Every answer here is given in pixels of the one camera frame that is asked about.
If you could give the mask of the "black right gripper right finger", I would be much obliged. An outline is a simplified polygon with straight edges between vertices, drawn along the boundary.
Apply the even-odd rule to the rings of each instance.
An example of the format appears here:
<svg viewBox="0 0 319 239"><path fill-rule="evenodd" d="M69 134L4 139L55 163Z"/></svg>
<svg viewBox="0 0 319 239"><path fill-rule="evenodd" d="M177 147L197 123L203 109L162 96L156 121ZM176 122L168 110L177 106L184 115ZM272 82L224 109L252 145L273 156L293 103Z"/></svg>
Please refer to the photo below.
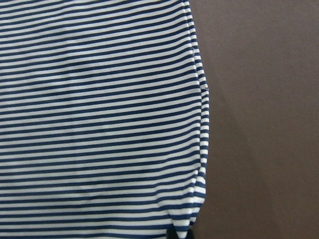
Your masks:
<svg viewBox="0 0 319 239"><path fill-rule="evenodd" d="M195 239L194 232L192 226L190 226L187 230L187 235L185 239Z"/></svg>

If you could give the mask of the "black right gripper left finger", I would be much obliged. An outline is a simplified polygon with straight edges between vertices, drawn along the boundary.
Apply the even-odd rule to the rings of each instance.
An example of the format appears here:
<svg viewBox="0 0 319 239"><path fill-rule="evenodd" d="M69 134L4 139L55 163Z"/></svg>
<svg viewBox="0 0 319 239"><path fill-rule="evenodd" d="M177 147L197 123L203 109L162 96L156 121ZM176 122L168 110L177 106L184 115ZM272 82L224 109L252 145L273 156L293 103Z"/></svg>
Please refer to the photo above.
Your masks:
<svg viewBox="0 0 319 239"><path fill-rule="evenodd" d="M168 229L166 231L166 238L167 239L178 239L178 235L175 229Z"/></svg>

